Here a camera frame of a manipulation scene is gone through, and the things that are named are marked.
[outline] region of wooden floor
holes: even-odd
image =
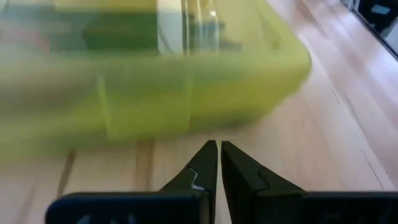
[[[75,191],[157,190],[208,139],[230,140],[306,190],[398,186],[398,63],[339,0],[268,0],[309,48],[302,90],[257,123],[0,169],[0,223],[39,224]],[[216,222],[230,223],[218,182]]]

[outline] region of plastic storage box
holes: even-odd
[[[263,0],[10,0],[0,36],[3,146],[242,123],[295,92],[311,67]]]

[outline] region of yellow plastic container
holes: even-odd
[[[241,123],[310,71],[263,0],[52,4],[11,1],[0,16],[0,145],[82,147]]]

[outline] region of blurred object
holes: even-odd
[[[261,0],[99,2],[0,14],[10,37],[0,40],[0,145],[83,147],[238,124],[310,70],[306,48]]]
[[[348,6],[378,40],[398,58],[397,0],[355,0]]]

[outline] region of translucent lid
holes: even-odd
[[[190,55],[265,51],[283,42],[275,16],[264,17],[258,0],[0,0],[0,6],[2,52]]]

